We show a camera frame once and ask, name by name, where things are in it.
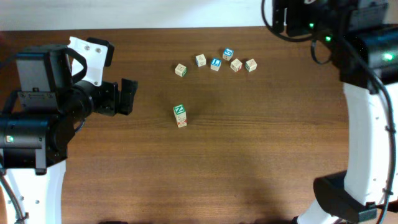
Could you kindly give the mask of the wooden block red trim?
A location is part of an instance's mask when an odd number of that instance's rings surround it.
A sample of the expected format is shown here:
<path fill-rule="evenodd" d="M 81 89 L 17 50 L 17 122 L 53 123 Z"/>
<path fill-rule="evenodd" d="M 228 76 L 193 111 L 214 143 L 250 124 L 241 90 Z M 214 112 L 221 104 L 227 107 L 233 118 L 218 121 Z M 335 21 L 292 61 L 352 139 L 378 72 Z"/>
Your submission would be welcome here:
<path fill-rule="evenodd" d="M 175 116 L 175 119 L 177 122 L 177 126 L 179 128 L 186 126 L 187 125 L 187 114 L 186 114 L 186 110 L 185 110 L 184 106 L 182 104 L 174 106 L 173 111 L 174 111 L 174 116 Z"/>

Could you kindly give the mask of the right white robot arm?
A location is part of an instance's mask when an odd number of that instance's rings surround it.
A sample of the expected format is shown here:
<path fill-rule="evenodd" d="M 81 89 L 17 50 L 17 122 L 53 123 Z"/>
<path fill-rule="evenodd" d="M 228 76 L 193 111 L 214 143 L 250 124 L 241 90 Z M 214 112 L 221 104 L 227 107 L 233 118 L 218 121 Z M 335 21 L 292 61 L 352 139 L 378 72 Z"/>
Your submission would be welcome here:
<path fill-rule="evenodd" d="M 288 42 L 323 43 L 348 104 L 345 171 L 316 178 L 294 223 L 382 223 L 397 211 L 397 26 L 387 0 L 272 1 L 266 27 Z"/>

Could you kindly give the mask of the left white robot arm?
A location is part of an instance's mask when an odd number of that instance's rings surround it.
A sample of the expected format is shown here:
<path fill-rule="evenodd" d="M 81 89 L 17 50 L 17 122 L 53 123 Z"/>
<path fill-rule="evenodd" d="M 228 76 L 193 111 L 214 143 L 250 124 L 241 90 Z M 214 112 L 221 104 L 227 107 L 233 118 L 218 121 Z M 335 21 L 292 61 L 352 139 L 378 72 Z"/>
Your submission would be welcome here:
<path fill-rule="evenodd" d="M 21 87 L 1 110 L 1 190 L 8 223 L 60 223 L 68 143 L 93 113 L 129 115 L 138 84 L 103 80 L 114 45 L 71 37 L 10 57 Z"/>

